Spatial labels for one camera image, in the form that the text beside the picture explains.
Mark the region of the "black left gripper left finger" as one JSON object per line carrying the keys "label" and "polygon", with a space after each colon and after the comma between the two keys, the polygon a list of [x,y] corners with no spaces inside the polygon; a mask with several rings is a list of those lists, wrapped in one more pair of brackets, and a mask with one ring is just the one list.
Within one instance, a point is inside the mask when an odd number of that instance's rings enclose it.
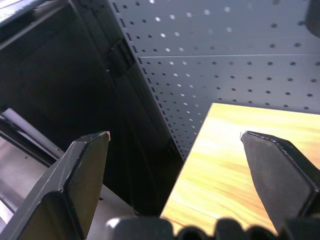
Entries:
{"label": "black left gripper left finger", "polygon": [[100,198],[109,131],[72,142],[36,182],[0,240],[86,240]]}

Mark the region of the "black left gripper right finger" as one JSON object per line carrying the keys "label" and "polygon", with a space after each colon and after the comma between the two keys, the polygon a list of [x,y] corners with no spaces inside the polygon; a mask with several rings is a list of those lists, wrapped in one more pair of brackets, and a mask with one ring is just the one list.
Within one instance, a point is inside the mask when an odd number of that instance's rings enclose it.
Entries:
{"label": "black left gripper right finger", "polygon": [[277,232],[286,220],[320,217],[320,169],[286,139],[245,131],[240,140],[253,185]]}

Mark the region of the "black cabinet side panel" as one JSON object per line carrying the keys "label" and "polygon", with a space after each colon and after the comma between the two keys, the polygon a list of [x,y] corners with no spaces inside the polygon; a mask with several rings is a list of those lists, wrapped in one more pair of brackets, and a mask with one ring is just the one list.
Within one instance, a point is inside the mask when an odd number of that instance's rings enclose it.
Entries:
{"label": "black cabinet side panel", "polygon": [[183,161],[108,0],[36,0],[0,23],[0,109],[60,149],[109,131],[104,184],[159,216]]}

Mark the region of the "grey perforated pegboard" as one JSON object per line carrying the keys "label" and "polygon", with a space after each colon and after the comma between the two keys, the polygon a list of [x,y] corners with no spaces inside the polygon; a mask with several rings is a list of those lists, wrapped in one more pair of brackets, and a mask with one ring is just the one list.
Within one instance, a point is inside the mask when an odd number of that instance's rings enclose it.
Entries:
{"label": "grey perforated pegboard", "polygon": [[108,0],[183,159],[212,103],[320,114],[312,0]]}

